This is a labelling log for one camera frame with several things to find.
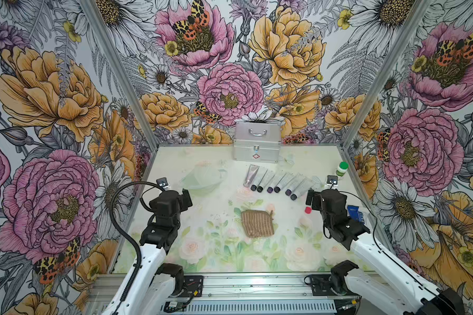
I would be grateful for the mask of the white tube dark blue cap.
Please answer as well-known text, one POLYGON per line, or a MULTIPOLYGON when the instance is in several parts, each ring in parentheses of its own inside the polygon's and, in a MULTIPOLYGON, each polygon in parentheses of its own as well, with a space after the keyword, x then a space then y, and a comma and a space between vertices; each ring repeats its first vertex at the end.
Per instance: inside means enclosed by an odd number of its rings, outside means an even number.
POLYGON ((308 192, 311 188, 315 187, 316 183, 310 178, 305 178, 302 183, 292 192, 290 199, 295 201, 298 198, 302 197, 305 193, 308 192))

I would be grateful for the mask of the white tube purple cap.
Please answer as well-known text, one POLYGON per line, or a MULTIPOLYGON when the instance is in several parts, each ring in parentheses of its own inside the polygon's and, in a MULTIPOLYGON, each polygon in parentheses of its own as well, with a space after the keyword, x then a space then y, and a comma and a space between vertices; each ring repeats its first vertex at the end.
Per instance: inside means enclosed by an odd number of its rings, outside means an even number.
POLYGON ((267 192, 271 194, 274 192, 275 187, 281 182, 282 178, 286 175, 285 171, 278 171, 277 173, 274 174, 272 179, 269 181, 268 186, 267 186, 267 192))
POLYGON ((291 196, 291 194, 302 184, 302 182, 305 180, 305 176, 302 174, 298 174, 289 182, 289 184, 286 187, 285 194, 287 196, 291 196))

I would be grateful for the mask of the white tube black cap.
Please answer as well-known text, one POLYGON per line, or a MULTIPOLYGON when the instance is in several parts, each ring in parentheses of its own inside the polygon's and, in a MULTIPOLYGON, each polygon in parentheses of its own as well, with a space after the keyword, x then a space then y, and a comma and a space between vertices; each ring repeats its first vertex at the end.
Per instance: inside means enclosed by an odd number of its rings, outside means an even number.
POLYGON ((293 173, 285 173, 281 180, 275 185, 274 192, 279 193, 281 190, 285 188, 287 184, 289 184, 294 178, 295 174, 293 173))

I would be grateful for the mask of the white tube teal cap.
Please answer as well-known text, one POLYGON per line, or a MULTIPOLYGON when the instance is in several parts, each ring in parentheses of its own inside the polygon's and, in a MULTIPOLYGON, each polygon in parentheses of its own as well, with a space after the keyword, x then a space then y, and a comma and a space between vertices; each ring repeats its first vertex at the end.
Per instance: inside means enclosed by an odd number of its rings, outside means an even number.
POLYGON ((262 179, 264 178, 265 174, 267 173, 267 169, 265 167, 260 167, 259 170, 256 173, 256 176, 254 177, 252 184, 250 186, 250 189, 252 191, 256 191, 258 187, 260 186, 260 183, 262 179))

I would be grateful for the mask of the brown striped towel cloth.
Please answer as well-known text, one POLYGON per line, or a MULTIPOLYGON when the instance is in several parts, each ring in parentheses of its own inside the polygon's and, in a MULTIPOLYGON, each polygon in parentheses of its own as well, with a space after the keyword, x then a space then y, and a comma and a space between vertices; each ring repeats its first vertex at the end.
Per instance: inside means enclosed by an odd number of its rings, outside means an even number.
POLYGON ((272 215, 266 211, 246 210, 240 217, 244 233, 249 238, 270 237, 275 233, 272 215))

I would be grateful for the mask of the purple metallic tube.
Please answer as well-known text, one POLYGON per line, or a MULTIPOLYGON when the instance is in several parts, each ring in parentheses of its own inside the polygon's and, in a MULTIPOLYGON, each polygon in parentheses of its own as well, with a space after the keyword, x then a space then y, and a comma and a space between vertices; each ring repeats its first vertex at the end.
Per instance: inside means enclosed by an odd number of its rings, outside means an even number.
POLYGON ((251 186, 252 181, 254 180, 255 176, 257 175, 257 173, 259 171, 259 168, 260 167, 258 165, 250 165, 249 166, 248 172, 247 172, 247 175, 245 177, 244 184, 243 184, 244 187, 249 188, 251 186))

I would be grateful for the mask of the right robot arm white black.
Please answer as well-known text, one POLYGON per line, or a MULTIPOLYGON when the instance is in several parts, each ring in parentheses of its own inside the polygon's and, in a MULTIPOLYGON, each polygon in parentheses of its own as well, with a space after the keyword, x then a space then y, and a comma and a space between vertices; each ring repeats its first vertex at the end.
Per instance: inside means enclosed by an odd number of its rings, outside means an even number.
POLYGON ((307 190, 306 205, 320 212, 323 230, 368 264, 383 280, 373 279, 349 260, 331 269, 331 288, 341 295, 352 292, 386 314, 464 314, 462 297, 441 289, 400 261, 374 234, 374 227, 352 218, 348 192, 326 186, 318 177, 307 190))

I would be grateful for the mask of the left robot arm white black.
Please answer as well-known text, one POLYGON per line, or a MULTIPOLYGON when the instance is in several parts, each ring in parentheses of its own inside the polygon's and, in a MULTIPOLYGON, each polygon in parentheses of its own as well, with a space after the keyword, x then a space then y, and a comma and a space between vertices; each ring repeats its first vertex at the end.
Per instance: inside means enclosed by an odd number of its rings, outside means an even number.
POLYGON ((168 190, 165 177, 156 182, 137 181, 122 185, 112 196, 109 217, 113 227, 134 248, 135 263, 126 274, 118 291, 103 314, 158 314, 167 298, 183 290, 183 267, 165 263, 164 260, 178 237, 181 213, 193 206, 188 190, 182 193, 168 190), (114 204, 118 195, 135 185, 145 185, 160 190, 155 199, 145 202, 139 198, 144 209, 152 213, 147 226, 135 241, 118 223, 114 204))

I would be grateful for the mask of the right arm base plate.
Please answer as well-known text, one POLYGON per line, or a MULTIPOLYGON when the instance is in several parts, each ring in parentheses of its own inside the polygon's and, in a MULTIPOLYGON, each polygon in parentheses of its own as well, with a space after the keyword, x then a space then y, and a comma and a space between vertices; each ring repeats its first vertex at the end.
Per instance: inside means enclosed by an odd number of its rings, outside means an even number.
POLYGON ((330 276, 311 274, 305 277, 304 282, 310 286, 313 296, 328 296, 332 293, 330 276))

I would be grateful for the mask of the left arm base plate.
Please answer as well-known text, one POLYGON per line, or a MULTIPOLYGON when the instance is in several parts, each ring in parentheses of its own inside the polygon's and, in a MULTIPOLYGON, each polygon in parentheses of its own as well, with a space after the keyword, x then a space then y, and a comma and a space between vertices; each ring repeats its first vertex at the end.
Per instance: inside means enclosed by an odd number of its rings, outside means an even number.
POLYGON ((201 275, 184 275, 183 291, 179 297, 202 297, 204 277, 201 275))

